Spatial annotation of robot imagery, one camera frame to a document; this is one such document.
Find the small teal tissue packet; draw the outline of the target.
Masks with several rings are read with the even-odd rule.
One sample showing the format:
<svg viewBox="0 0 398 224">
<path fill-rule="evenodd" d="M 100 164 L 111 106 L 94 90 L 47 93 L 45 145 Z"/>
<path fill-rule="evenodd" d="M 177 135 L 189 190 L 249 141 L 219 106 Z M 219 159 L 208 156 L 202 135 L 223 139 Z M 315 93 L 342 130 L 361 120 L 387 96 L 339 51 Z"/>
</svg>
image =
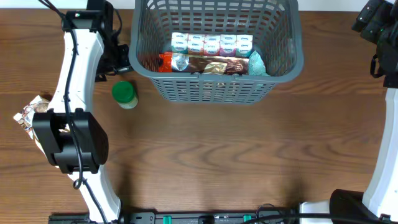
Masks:
<svg viewBox="0 0 398 224">
<path fill-rule="evenodd" d="M 253 76 L 268 77 L 266 66 L 257 51 L 254 51 L 248 60 L 248 74 Z"/>
</svg>

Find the green lid jar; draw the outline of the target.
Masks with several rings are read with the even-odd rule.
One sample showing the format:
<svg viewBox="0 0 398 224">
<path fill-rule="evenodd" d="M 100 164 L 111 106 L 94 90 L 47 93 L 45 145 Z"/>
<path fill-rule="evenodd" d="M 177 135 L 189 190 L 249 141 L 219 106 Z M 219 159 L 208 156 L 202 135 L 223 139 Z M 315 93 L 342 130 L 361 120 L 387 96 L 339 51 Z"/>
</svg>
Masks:
<svg viewBox="0 0 398 224">
<path fill-rule="evenodd" d="M 117 82 L 113 85 L 111 93 L 114 100 L 123 109 L 133 109 L 138 104 L 135 88 L 130 82 Z"/>
</svg>

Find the orange spaghetti packet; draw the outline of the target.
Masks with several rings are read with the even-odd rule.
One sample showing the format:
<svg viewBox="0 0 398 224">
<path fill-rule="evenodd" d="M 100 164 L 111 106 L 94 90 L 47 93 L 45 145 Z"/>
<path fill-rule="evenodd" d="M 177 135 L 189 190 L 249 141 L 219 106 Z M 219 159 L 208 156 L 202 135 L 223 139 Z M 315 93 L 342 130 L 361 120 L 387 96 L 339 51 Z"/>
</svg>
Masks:
<svg viewBox="0 0 398 224">
<path fill-rule="evenodd" d="M 160 65 L 159 72 L 160 73 L 171 73 L 172 72 L 172 52 L 165 52 L 164 54 L 160 54 Z"/>
</svg>

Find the brown Nescafe Gold coffee bag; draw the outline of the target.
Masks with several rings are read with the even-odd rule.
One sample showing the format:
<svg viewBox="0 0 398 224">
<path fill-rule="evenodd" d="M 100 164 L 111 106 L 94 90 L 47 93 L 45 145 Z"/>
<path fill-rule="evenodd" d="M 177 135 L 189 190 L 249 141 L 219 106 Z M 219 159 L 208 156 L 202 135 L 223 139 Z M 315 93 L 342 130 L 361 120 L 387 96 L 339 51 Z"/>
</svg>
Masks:
<svg viewBox="0 0 398 224">
<path fill-rule="evenodd" d="M 248 58 L 203 56 L 172 53 L 172 72 L 201 73 L 214 75 L 244 75 L 248 72 Z"/>
</svg>

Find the white brown snack pouch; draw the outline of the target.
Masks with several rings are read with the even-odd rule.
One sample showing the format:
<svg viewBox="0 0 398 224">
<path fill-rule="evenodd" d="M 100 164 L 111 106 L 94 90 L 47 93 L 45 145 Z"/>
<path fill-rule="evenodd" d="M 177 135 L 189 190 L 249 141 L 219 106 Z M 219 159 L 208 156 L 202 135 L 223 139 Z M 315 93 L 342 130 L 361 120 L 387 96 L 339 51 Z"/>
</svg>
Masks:
<svg viewBox="0 0 398 224">
<path fill-rule="evenodd" d="M 29 137 L 34 140 L 37 147 L 43 152 L 42 146 L 37 139 L 33 129 L 33 117 L 36 113 L 45 113 L 49 105 L 49 100 L 42 98 L 37 95 L 28 105 L 23 107 L 17 114 L 14 115 L 13 119 L 24 129 Z"/>
</svg>

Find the tissue multipack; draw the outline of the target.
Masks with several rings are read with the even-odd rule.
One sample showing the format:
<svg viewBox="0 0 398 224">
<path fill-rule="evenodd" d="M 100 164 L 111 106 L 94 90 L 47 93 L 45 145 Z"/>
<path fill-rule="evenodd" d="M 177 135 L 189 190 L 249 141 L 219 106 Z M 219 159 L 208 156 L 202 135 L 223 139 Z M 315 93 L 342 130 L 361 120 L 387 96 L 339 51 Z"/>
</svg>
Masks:
<svg viewBox="0 0 398 224">
<path fill-rule="evenodd" d="M 172 52 L 204 56 L 248 58 L 253 48 L 252 35 L 188 34 L 173 32 Z"/>
</svg>

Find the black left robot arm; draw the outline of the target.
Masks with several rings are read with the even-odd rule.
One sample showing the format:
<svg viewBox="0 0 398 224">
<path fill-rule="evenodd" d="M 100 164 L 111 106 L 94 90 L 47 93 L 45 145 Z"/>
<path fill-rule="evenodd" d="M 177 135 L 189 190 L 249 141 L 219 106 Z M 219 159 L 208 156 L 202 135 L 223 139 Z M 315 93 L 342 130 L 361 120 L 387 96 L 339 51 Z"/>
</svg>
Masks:
<svg viewBox="0 0 398 224">
<path fill-rule="evenodd" d="M 132 70 L 129 48 L 113 29 L 119 11 L 108 1 L 88 1 L 82 11 L 60 13 L 65 51 L 56 91 L 32 119 L 34 138 L 50 165 L 81 192 L 87 215 L 52 215 L 50 223 L 129 223 L 105 170 L 109 143 L 93 115 L 96 82 Z"/>
</svg>

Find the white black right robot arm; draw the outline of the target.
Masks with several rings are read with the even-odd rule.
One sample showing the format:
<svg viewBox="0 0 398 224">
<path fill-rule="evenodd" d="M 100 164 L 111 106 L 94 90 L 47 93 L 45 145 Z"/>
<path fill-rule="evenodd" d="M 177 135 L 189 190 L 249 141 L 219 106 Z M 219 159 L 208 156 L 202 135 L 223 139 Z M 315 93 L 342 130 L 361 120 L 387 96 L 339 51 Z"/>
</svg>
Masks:
<svg viewBox="0 0 398 224">
<path fill-rule="evenodd" d="M 376 167 L 364 192 L 335 190 L 330 199 L 301 203 L 285 223 L 397 223 L 397 1 L 368 1 L 352 29 L 376 44 L 370 74 L 383 78 L 386 122 Z"/>
</svg>

